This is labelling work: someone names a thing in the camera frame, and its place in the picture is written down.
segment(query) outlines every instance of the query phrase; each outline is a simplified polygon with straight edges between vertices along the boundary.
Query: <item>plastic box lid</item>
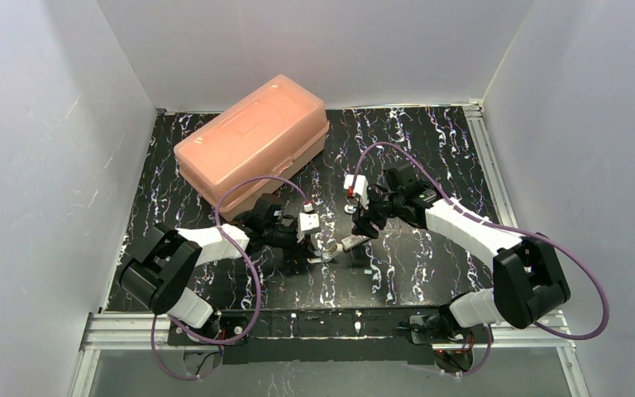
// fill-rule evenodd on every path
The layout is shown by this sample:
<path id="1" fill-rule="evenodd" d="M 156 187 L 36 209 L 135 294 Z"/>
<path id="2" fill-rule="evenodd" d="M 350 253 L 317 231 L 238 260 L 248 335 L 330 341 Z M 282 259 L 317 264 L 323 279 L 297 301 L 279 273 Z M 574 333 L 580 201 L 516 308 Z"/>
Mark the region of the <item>plastic box lid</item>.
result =
<path id="1" fill-rule="evenodd" d="M 279 75 L 215 117 L 174 148 L 187 179 L 212 205 L 233 186 L 259 175 L 280 175 L 328 126 L 325 103 Z M 266 181 L 228 196 L 222 210 Z"/>

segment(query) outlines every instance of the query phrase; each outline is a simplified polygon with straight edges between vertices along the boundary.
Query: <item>wire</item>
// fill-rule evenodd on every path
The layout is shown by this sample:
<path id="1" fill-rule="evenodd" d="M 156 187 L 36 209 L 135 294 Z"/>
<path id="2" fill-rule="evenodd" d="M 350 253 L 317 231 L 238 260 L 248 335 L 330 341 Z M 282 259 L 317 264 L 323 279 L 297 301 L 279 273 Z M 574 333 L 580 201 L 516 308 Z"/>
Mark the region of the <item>wire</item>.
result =
<path id="1" fill-rule="evenodd" d="M 437 353 L 434 353 L 434 354 L 435 354 L 435 356 L 438 356 L 438 357 L 439 357 L 439 358 L 441 358 L 442 360 L 445 360 L 444 355 L 443 355 L 442 353 L 438 353 L 438 354 L 437 354 Z M 458 369 L 459 369 L 459 370 L 461 370 L 461 371 L 466 371 L 466 370 L 464 369 L 464 367 L 462 367 L 462 366 L 461 366 L 461 364 L 459 364 L 456 360 L 451 360 L 451 361 L 448 361 L 448 364 L 449 364 L 449 365 L 451 365 L 451 366 L 454 366 L 454 367 L 458 368 Z"/>
<path id="2" fill-rule="evenodd" d="M 220 336 L 220 339 L 225 339 L 225 329 L 222 330 L 222 335 Z M 225 348 L 222 345 L 217 345 L 217 351 L 220 352 L 220 357 L 222 357 L 223 354 L 225 354 L 224 352 Z"/>
<path id="3" fill-rule="evenodd" d="M 598 277 L 595 275 L 595 273 L 580 258 L 575 256 L 573 253 L 568 251 L 565 247 L 561 246 L 559 243 L 554 242 L 553 240 L 549 239 L 548 237 L 542 236 L 541 234 L 538 234 L 538 233 L 535 233 L 535 232 L 530 232 L 529 230 L 525 230 L 525 229 L 520 229 L 518 227 L 499 225 L 498 223 L 493 223 L 493 222 L 491 222 L 491 221 L 489 221 L 487 219 L 484 220 L 483 218 L 479 217 L 478 215 L 475 215 L 474 213 L 466 210 L 461 205 L 459 205 L 458 202 L 455 202 L 454 200 L 452 200 L 449 197 L 449 195 L 446 194 L 446 192 L 444 191 L 442 186 L 440 184 L 438 184 L 434 180 L 434 178 L 424 169 L 424 167 L 417 160 L 415 160 L 414 157 L 412 157 L 407 151 L 405 151 L 400 146 L 395 145 L 395 144 L 390 143 L 390 142 L 376 142 L 376 143 L 366 147 L 366 149 L 364 149 L 364 152 L 361 153 L 361 157 L 359 157 L 359 161 L 356 162 L 356 167 L 354 169 L 354 177 L 352 178 L 350 191 L 353 191 L 354 187 L 356 185 L 356 176 L 359 174 L 359 171 L 361 169 L 361 162 L 364 161 L 364 158 L 366 157 L 366 154 L 369 153 L 369 151 L 371 151 L 372 149 L 374 149 L 377 146 L 392 147 L 396 151 L 399 151 L 400 153 L 402 153 L 410 161 L 410 163 L 412 163 L 415 166 L 415 168 L 417 168 L 427 178 L 427 180 L 430 181 L 430 183 L 434 186 L 434 188 L 437 190 L 437 192 L 442 196 L 444 201 L 447 204 L 451 205 L 462 216 L 464 216 L 464 217 L 466 217 L 466 218 L 468 218 L 468 219 L 470 219 L 472 221 L 475 221 L 475 222 L 478 222 L 478 223 L 482 223 L 484 226 L 492 227 L 493 229 L 499 229 L 499 230 L 504 230 L 506 232 L 518 233 L 518 234 L 522 234 L 522 235 L 528 236 L 528 237 L 533 237 L 533 238 L 536 238 L 536 239 L 538 239 L 538 240 L 540 240 L 542 242 L 545 242 L 546 244 L 556 248 L 558 251 L 561 251 L 571 261 L 575 262 L 578 265 L 578 267 L 580 267 L 580 269 L 585 273 L 585 275 L 588 276 L 590 281 L 593 283 L 595 289 L 597 289 L 597 291 L 598 291 L 598 295 L 600 296 L 600 302 L 602 303 L 602 308 L 603 308 L 602 319 L 600 320 L 600 324 L 598 325 L 598 327 L 594 331 L 591 331 L 591 332 L 588 332 L 588 333 L 584 333 L 584 334 L 581 334 L 581 335 L 570 335 L 570 334 L 566 334 L 566 333 L 563 333 L 563 332 L 559 332 L 559 331 L 557 331 L 555 329 L 551 329 L 551 328 L 547 327 L 546 325 L 541 324 L 539 322 L 534 323 L 534 325 L 536 325 L 540 329 L 543 329 L 546 332 L 549 332 L 551 335 L 555 335 L 557 337 L 562 337 L 564 339 L 570 339 L 570 340 L 574 340 L 574 341 L 584 341 L 584 340 L 592 339 L 592 338 L 597 337 L 598 335 L 600 335 L 607 328 L 607 324 L 609 322 L 609 301 L 607 299 L 607 294 L 605 293 L 604 288 L 603 288 L 602 284 L 600 283 Z"/>
<path id="4" fill-rule="evenodd" d="M 464 338 L 464 346 L 461 349 L 457 350 L 457 353 L 463 353 L 466 350 L 466 346 L 469 344 L 469 337 Z"/>
<path id="5" fill-rule="evenodd" d="M 206 360 L 211 357 L 211 356 L 215 356 L 216 354 L 218 354 L 218 352 L 210 352 L 208 354 L 206 354 L 206 356 L 203 358 L 203 360 L 201 361 L 201 365 L 198 366 L 198 370 L 196 371 L 196 376 L 208 376 L 210 375 L 210 373 L 212 371 L 215 371 L 215 369 L 217 368 L 217 366 L 213 366 L 213 368 L 205 375 L 200 375 L 201 373 L 201 369 L 203 368 L 203 364 L 206 363 Z"/>
<path id="6" fill-rule="evenodd" d="M 293 182 L 291 182 L 290 180 L 288 180 L 286 178 L 281 178 L 280 176 L 273 176 L 273 175 L 263 175 L 263 176 L 257 176 L 255 178 L 249 178 L 248 180 L 246 180 L 246 181 L 244 181 L 242 183 L 239 183 L 239 184 L 235 185 L 232 189 L 228 190 L 220 198 L 220 200 L 217 201 L 217 204 L 216 204 L 215 210 L 214 210 L 215 224 L 217 226 L 217 230 L 220 232 L 220 235 L 223 238 L 228 240 L 230 242 L 230 244 L 232 244 L 232 246 L 234 246 L 235 249 L 237 249 L 237 251 L 240 252 L 240 254 L 242 255 L 242 258 L 244 258 L 245 264 L 247 265 L 247 268 L 250 270 L 250 273 L 251 273 L 251 276 L 252 276 L 252 280 L 253 280 L 254 285 L 255 285 L 256 305 L 254 307 L 254 313 L 252 314 L 250 322 L 247 324 L 245 329 L 243 329 L 242 332 L 240 332 L 239 334 L 235 335 L 234 337 L 231 337 L 229 339 L 223 339 L 223 340 L 210 339 L 208 337 L 204 337 L 202 335 L 198 335 L 193 330 L 191 330 L 189 327 L 187 327 L 184 323 L 180 322 L 177 318 L 169 316 L 171 321 L 174 324 L 176 324 L 177 327 L 181 328 L 181 330 L 186 332 L 187 335 L 189 335 L 191 337 L 195 337 L 200 342 L 208 343 L 208 344 L 211 344 L 211 345 L 227 345 L 227 344 L 230 344 L 230 343 L 237 342 L 237 341 L 241 340 L 243 337 L 247 336 L 247 334 L 250 332 L 250 330 L 256 324 L 256 320 L 259 318 L 259 313 L 260 313 L 260 310 L 261 310 L 261 280 L 259 278 L 259 274 L 256 272 L 256 268 L 254 267 L 254 264 L 252 263 L 250 257 L 247 255 L 246 251 L 232 237 L 230 237 L 227 233 L 225 233 L 225 231 L 222 230 L 222 228 L 220 227 L 221 226 L 221 223 L 220 223 L 220 208 L 222 207 L 222 202 L 225 201 L 227 196 L 232 194 L 232 192 L 234 192 L 235 190 L 239 189 L 240 187 L 242 187 L 242 186 L 244 186 L 246 184 L 249 184 L 251 182 L 255 182 L 257 180 L 262 180 L 262 179 L 279 180 L 279 181 L 281 181 L 281 182 L 293 187 L 303 197 L 303 201 L 305 203 L 309 203 L 308 196 L 296 184 L 294 184 Z"/>
<path id="7" fill-rule="evenodd" d="M 155 361 L 157 361 L 157 365 L 160 366 L 160 368 L 162 369 L 162 371 L 166 372 L 166 375 L 171 376 L 174 379 L 178 379 L 178 380 L 196 380 L 199 379 L 201 377 L 210 375 L 210 374 L 206 374 L 206 375 L 194 375 L 194 376 L 186 376 L 186 375 L 179 375 L 174 373 L 172 370 L 169 369 L 169 367 L 167 367 L 164 362 L 162 362 L 162 359 L 160 357 L 160 354 L 157 352 L 157 347 L 156 347 L 156 343 L 155 343 L 155 328 L 157 325 L 157 315 L 155 314 L 155 316 L 152 318 L 152 332 L 150 333 L 150 343 L 152 345 L 152 355 L 155 357 Z"/>
<path id="8" fill-rule="evenodd" d="M 414 370 L 418 370 L 418 371 L 423 371 L 423 372 L 430 372 L 433 374 L 447 374 L 447 375 L 451 375 L 451 376 L 455 376 L 455 377 L 459 377 L 459 376 L 469 376 L 469 375 L 473 375 L 475 374 L 479 369 L 481 369 L 483 367 L 483 365 L 485 364 L 486 361 L 488 361 L 488 357 L 490 356 L 490 350 L 493 347 L 493 333 L 490 331 L 490 326 L 485 328 L 486 333 L 488 333 L 488 344 L 485 347 L 485 354 L 483 355 L 483 358 L 480 359 L 480 362 L 478 364 L 476 364 L 476 366 L 474 366 L 473 368 L 471 368 L 468 371 L 460 371 L 460 372 L 456 372 L 453 374 L 450 374 L 449 372 L 442 372 L 442 371 L 436 371 L 436 370 L 432 370 L 429 368 L 422 368 L 421 366 L 410 366 L 408 364 L 404 364 L 406 367 L 408 368 L 412 368 Z"/>
<path id="9" fill-rule="evenodd" d="M 473 345 L 475 345 L 475 334 L 473 333 L 473 331 L 471 331 L 471 344 L 466 352 L 470 352 L 471 350 L 473 350 Z"/>
<path id="10" fill-rule="evenodd" d="M 480 362 L 476 364 L 473 368 L 466 372 L 461 372 L 461 376 L 468 376 L 475 374 L 479 369 L 483 367 L 486 361 L 488 361 L 488 356 L 490 356 L 490 349 L 493 346 L 493 333 L 490 331 L 490 325 L 485 328 L 486 333 L 488 334 L 488 344 L 485 346 L 485 354 L 483 358 L 480 359 Z"/>

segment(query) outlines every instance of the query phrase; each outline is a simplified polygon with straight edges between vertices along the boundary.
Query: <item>white enclosure wall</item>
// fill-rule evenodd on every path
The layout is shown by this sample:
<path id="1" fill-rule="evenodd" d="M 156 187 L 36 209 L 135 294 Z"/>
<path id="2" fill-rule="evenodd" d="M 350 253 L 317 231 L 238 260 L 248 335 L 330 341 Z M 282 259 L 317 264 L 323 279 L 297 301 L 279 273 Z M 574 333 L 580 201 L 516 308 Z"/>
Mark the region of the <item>white enclosure wall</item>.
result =
<path id="1" fill-rule="evenodd" d="M 154 118 L 95 0 L 0 2 L 0 396 L 68 394 Z"/>
<path id="2" fill-rule="evenodd" d="M 98 0 L 157 108 L 225 110 L 286 74 L 328 107 L 483 96 L 532 0 Z"/>
<path id="3" fill-rule="evenodd" d="M 612 316 L 579 343 L 593 395 L 635 395 L 635 1 L 537 1 L 485 101 L 522 225 L 587 259 Z M 566 267 L 571 331 L 599 321 L 592 284 Z"/>

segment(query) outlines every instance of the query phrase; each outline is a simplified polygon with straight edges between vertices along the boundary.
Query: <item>black table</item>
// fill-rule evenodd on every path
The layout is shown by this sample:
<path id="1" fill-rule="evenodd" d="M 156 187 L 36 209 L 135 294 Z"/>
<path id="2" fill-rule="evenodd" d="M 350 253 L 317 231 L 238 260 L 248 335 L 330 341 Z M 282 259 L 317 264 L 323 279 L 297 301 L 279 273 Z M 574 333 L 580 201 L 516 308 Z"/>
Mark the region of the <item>black table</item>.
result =
<path id="1" fill-rule="evenodd" d="M 216 114 L 176 113 L 157 117 L 132 205 L 124 241 L 127 250 L 156 222 L 174 227 L 211 227 L 212 208 L 179 175 L 173 148 Z M 291 180 L 317 205 L 321 241 L 350 234 L 344 213 L 344 175 L 354 170 L 361 151 L 376 141 L 391 141 L 412 153 L 444 189 L 468 208 L 497 222 L 494 205 L 463 109 L 373 108 L 327 111 L 331 123 L 325 150 Z M 381 170 L 401 157 L 373 151 L 362 166 L 371 183 L 386 185 Z M 301 200 L 290 187 L 286 213 L 298 214 Z M 461 247 L 430 232 L 390 220 L 381 238 L 333 262 L 284 262 L 280 250 L 265 248 L 253 258 L 262 279 L 262 305 L 270 309 L 382 308 L 443 304 L 467 291 L 492 286 L 487 267 Z M 220 309 L 249 309 L 254 287 L 242 260 L 202 265 L 189 287 Z M 145 308 L 113 285 L 107 311 Z"/>

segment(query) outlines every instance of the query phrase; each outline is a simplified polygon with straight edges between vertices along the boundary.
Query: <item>orange plastic box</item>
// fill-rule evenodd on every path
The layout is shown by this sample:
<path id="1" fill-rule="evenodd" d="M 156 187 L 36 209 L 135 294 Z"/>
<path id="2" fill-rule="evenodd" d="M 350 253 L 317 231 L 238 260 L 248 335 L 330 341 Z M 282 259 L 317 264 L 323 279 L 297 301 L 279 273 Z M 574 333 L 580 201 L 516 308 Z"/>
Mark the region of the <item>orange plastic box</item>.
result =
<path id="1" fill-rule="evenodd" d="M 233 186 L 259 175 L 290 178 L 325 147 L 325 103 L 279 75 L 215 117 L 175 148 L 180 174 L 212 206 Z M 233 219 L 280 181 L 247 184 L 220 213 Z"/>

